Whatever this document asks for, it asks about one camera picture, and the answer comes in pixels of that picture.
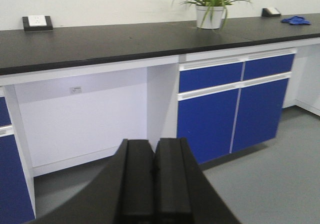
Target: cabinet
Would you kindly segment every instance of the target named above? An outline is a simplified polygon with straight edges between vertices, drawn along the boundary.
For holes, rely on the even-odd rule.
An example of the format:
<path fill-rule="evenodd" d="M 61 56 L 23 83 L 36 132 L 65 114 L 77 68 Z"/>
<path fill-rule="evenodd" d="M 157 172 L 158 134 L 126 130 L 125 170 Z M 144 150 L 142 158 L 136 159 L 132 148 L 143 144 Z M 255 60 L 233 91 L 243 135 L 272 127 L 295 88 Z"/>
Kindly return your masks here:
<path fill-rule="evenodd" d="M 198 163 L 227 155 L 230 149 L 238 90 L 180 101 L 178 137 L 186 137 Z"/>
<path fill-rule="evenodd" d="M 3 96 L 0 101 L 0 222 L 16 224 L 34 219 L 34 212 Z"/>
<path fill-rule="evenodd" d="M 295 50 L 183 63 L 177 136 L 204 163 L 276 135 Z"/>

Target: drawer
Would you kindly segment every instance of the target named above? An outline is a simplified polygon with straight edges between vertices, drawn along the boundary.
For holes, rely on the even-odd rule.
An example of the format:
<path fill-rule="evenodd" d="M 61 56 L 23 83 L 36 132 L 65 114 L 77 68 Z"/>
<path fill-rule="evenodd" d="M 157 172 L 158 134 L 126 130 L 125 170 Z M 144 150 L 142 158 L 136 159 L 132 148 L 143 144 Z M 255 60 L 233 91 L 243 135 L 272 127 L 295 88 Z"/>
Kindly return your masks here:
<path fill-rule="evenodd" d="M 289 72 L 294 57 L 294 54 L 290 54 L 246 61 L 243 80 Z"/>
<path fill-rule="evenodd" d="M 223 85 L 241 80 L 243 63 L 180 71 L 179 92 Z"/>
<path fill-rule="evenodd" d="M 0 126 L 10 125 L 10 117 L 4 97 L 0 97 Z"/>

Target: wall outlet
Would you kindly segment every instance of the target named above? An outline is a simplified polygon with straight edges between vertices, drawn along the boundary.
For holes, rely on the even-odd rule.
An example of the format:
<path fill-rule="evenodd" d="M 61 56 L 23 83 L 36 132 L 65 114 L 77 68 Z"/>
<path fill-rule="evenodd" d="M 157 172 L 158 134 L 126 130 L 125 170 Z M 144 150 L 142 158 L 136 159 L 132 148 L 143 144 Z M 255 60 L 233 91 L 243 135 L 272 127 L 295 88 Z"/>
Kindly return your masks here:
<path fill-rule="evenodd" d="M 82 93 L 81 86 L 76 86 L 76 87 L 71 87 L 70 88 L 70 93 L 73 94 L 80 94 Z"/>
<path fill-rule="evenodd" d="M 29 15 L 29 26 L 46 26 L 46 17 L 44 15 Z"/>

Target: drawer handle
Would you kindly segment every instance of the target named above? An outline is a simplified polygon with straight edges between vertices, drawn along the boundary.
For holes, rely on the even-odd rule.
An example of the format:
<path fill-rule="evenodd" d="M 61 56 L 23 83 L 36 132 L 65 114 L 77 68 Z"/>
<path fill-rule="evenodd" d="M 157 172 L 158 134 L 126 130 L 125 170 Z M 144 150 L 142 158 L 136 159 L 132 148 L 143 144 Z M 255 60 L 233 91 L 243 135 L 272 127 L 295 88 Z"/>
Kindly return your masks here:
<path fill-rule="evenodd" d="M 12 125 L 2 126 L 0 127 L 0 137 L 5 137 L 8 135 L 13 135 L 14 129 Z"/>

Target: white outlet cover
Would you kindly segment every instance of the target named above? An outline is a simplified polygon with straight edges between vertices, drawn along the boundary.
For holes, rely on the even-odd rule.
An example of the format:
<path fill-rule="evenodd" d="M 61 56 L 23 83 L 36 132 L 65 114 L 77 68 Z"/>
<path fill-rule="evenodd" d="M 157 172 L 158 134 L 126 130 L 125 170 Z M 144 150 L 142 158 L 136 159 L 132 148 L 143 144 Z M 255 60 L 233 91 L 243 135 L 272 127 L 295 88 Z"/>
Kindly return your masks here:
<path fill-rule="evenodd" d="M 46 26 L 46 17 L 44 15 L 29 15 L 29 26 Z"/>

